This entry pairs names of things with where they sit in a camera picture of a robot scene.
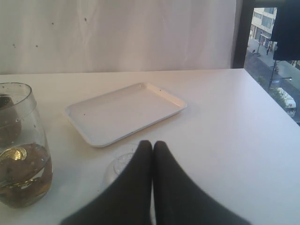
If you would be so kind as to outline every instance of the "white wall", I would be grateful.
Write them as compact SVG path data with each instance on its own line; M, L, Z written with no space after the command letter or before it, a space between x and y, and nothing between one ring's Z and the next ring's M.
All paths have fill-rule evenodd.
M0 74L231 64L236 0L0 1Z

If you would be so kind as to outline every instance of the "tray rim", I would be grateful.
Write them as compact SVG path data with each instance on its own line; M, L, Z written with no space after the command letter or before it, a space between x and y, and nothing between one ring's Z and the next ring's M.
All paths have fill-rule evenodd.
M172 96L173 98L177 99L178 101L181 101L181 102L183 103L183 106L180 106L180 105L179 105L180 108L179 108L178 110L176 110L174 113L171 113L171 114L169 114L169 115L167 115L167 116L165 116L165 117L162 117L162 118L160 118L159 120L154 121L153 123L149 123L149 124L147 124L146 126L143 126L143 127L139 128L139 129L137 129L137 130L135 130L135 131L133 131L133 132L130 132L130 133L128 133L128 134L126 134L126 135L124 135L124 136L122 136L122 137L120 137L120 138L117 138L117 139L115 139L115 140L113 140L113 141L111 141L111 142L108 142L108 143L105 143L105 144L100 144L100 145L99 145L98 143L93 143L93 142L91 142L90 139L89 139L89 138L81 131L81 129L79 128L79 126L77 125L77 123L76 123L76 122L69 116L69 114L68 114L69 108L70 108L71 106L73 106L73 105L76 105L76 104L79 104L79 103L81 103L81 102L85 102L85 101L88 101L88 100L91 100L91 99L94 99L94 98L103 97L103 96L105 96L105 95L110 95L110 94L112 94L112 93L114 93L114 92L118 92L118 91L121 91L121 90L130 88L130 87L132 87L132 86L137 86L137 85L144 85L145 88L147 88L147 86L150 86L150 87L152 87L152 88L155 88L155 89L157 89L157 90L160 90L160 91L162 91L162 93L164 92L164 93L166 93L166 94ZM79 101L79 102L75 102L75 103L73 103L73 104L70 104L70 105L68 105L67 107L64 108L63 114L67 117L68 121L74 126L74 128L77 130L77 132L83 137L83 139L86 141L86 143L88 143L90 146L95 147L95 148L104 148L104 147L109 146L109 145L111 145L111 144L113 144L113 143L115 143L115 142L117 142L117 141L119 141L119 140L121 140L121 139L123 139L123 138L126 138L126 137L128 137L128 136L130 136L130 135L132 135L132 134L134 134L134 133L136 133L136 132L138 132L138 131L140 131L140 130L143 130L143 129L147 128L147 127L150 127L150 126L152 126L153 124L156 124L156 123L158 123L158 122L160 122L160 121L162 121L162 120L165 120L165 119L167 119L167 118L169 118L169 117L171 117L171 116L174 116L174 115L180 113L180 112L181 112L182 110L184 110L187 106L188 106L188 105L187 105L187 103L186 103L184 100L182 100L182 99L176 97L175 95L171 94L170 92L168 92L168 91L166 91L166 90L164 90L164 89L162 89L162 88L159 88L159 87L157 87L157 86L155 86L155 85L153 85L153 84L151 84L151 83L149 83L149 82L139 82L139 83L134 83L134 84L131 84L131 85L129 85L129 86L126 86L126 87L123 87L123 88L120 88L120 89L117 89L117 90L110 91L110 92L105 93L105 94L102 94L102 95L90 97L90 98L87 98L87 99L85 99L85 100L81 100L81 101Z

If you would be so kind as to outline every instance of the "white table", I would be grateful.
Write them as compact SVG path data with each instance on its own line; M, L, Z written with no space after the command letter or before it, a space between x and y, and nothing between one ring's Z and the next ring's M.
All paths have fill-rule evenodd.
M254 225L300 223L300 128L243 69L2 75L34 91L53 161L50 192L22 210L0 204L0 224L56 225L100 193L117 147L167 142L188 175ZM91 148L64 107L138 82L185 100L183 112L103 149Z

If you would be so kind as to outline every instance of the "window frame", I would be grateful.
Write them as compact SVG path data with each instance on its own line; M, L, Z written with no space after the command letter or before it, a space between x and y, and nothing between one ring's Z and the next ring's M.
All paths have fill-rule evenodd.
M285 0L243 0L232 68L244 68L254 8L277 8Z

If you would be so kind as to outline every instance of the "white tray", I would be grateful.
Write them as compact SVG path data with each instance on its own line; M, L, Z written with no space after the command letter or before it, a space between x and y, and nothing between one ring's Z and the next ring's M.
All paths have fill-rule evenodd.
M105 147L180 112L187 104L149 83L138 83L65 109L93 147Z

